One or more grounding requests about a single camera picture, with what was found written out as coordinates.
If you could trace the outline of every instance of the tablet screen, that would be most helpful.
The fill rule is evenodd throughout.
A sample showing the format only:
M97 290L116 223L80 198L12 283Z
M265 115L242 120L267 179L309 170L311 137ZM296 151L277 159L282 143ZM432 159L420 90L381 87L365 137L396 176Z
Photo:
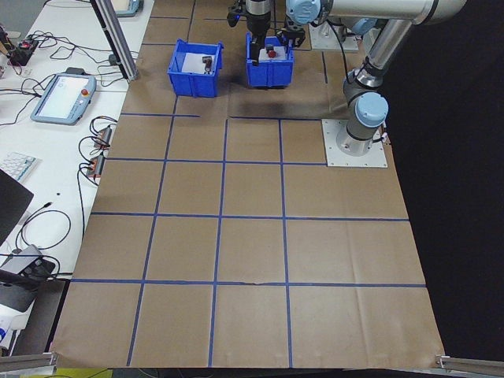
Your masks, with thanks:
M80 95L80 91L87 85L88 80L85 77L59 76L38 115L41 117L68 118Z

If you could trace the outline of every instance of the small dark object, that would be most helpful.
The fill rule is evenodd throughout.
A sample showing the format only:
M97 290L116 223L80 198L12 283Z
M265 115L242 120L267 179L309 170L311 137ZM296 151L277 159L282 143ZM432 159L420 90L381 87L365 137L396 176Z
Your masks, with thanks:
M273 45L266 45L266 53L270 59L273 59L276 56L275 47Z
M114 54L109 55L109 64L110 65L117 65L117 58Z
M210 74L212 71L212 57L209 55L202 58L203 63L205 63L205 74Z
M84 69L80 69L77 67L68 67L65 71L65 73L69 73L71 75L87 75L86 71Z
M18 47L10 53L9 63L11 65L24 67L30 60L30 57L32 57L38 45L39 41L24 39L19 43Z

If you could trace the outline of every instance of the cylindrical robot link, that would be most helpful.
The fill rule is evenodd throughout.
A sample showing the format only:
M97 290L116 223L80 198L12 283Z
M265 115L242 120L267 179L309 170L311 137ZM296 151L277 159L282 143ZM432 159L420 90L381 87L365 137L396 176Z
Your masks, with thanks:
M388 114L387 100L376 92L364 93L350 104L350 119L336 136L341 151L352 156L362 156L372 145L377 128Z
M270 0L246 0L246 11L255 16L262 16L271 11Z

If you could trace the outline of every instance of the metal pole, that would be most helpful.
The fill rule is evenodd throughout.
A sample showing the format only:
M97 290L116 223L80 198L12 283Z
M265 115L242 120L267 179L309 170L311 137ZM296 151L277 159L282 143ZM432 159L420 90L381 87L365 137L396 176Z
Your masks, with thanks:
M107 41L109 41L110 48L116 57L117 65L123 77L128 80L136 79L139 74L138 69L133 61L123 30L120 28L112 2L110 0L91 0L91 6L102 26Z
M457 370L459 372L474 372L490 376L504 376L504 362L469 360L466 358L452 358L437 356L435 362L442 369Z
M17 370L42 368L56 365L57 354L42 353L28 356L11 356L0 358L0 372L14 372Z

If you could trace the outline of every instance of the white table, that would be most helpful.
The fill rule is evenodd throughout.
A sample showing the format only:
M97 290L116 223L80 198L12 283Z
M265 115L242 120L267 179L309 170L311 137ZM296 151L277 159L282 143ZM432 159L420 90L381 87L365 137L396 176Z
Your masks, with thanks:
M139 51L146 30L154 0L144 0L143 10L135 17L120 18L124 36L131 51ZM30 33L37 30L52 32L56 36L68 37L73 43L97 49L108 50L109 44L98 23L91 6L69 0L53 0L45 6L35 21ZM0 79L0 88L19 88L27 77L42 80L48 75L64 72L67 67L78 67L89 73L98 73L97 64L82 53L75 52L64 61L51 60L49 56L56 51L60 43L51 48L37 49L23 74L18 76L6 67L6 73ZM97 60L106 59L110 52L90 52ZM0 56L0 65L6 66L6 59ZM117 67L104 69L103 72L118 70ZM107 81L121 77L120 74L104 76ZM30 102L14 125L0 126L0 158L9 152L19 152L40 159L33 172L22 183L34 193L34 198L27 214L35 212L47 202L53 205L48 209L59 209L69 215L72 228L65 241L55 248L44 250L44 254L53 256L61 263L61 272L72 272L80 250L82 220L76 173L80 162L79 141L89 136L89 123L97 116L118 119L126 97L128 83L120 80L109 87L98 83L97 91L87 107L83 118L74 126L36 123L30 120L30 114L38 99ZM23 105L30 99L22 94L0 94L0 124L11 122ZM96 128L104 128L109 122L96 122ZM83 152L93 150L93 142L83 143ZM89 217L95 200L97 188L81 179L85 220ZM68 221L56 213L44 214L33 220L26 228L26 239L37 246L48 246L57 242L68 228ZM15 246L15 237L20 229L18 225L9 235L6 243L0 246L0 253L9 253ZM0 257L0 264L6 258ZM0 316L12 317L17 329L22 329L28 321L31 308L25 313L0 305ZM9 336L2 344L9 345Z
M142 45L143 35L146 30L149 15L154 6L154 0L145 0L144 7L135 17L122 17L119 19L120 26L123 29L124 37L128 42L130 51L133 51L133 57L136 57ZM57 37L66 37L79 46L92 47L94 49L108 50L106 52L86 50L96 61L104 61L112 53L110 45L98 22L96 14L90 5L69 0L53 0L48 3L40 13L28 34L41 31L51 32ZM47 41L45 46L53 44L53 41ZM22 73L18 76L11 67L6 66L6 59L0 61L0 65L6 67L4 77L0 79L1 88L19 88L24 79L30 77L36 80L42 80L45 77L64 72L68 67L77 67L84 69L87 73L98 75L100 72L118 72L117 66L105 67L98 72L99 64L93 62L82 51L76 50L70 59L54 60L50 58L58 47L69 45L58 43L56 46L48 48L37 48L31 56L28 64L22 68ZM67 50L62 50L57 57L68 55ZM119 79L120 73L103 76L105 85L111 80ZM98 80L97 91L127 91L128 82L119 80L110 86L103 87Z

